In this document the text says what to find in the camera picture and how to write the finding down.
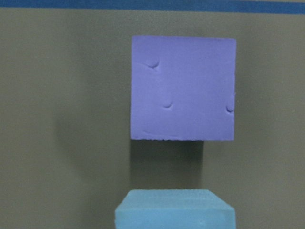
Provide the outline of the light blue foam block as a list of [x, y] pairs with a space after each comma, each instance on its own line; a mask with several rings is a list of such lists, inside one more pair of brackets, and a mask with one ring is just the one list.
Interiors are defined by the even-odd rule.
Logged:
[[117, 229], [234, 229], [235, 210], [207, 189], [135, 189], [115, 210]]

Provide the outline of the purple foam block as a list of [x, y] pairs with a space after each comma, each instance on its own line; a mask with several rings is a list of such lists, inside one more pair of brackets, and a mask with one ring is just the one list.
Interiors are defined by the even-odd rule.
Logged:
[[132, 140], [232, 141], [232, 38], [132, 38]]

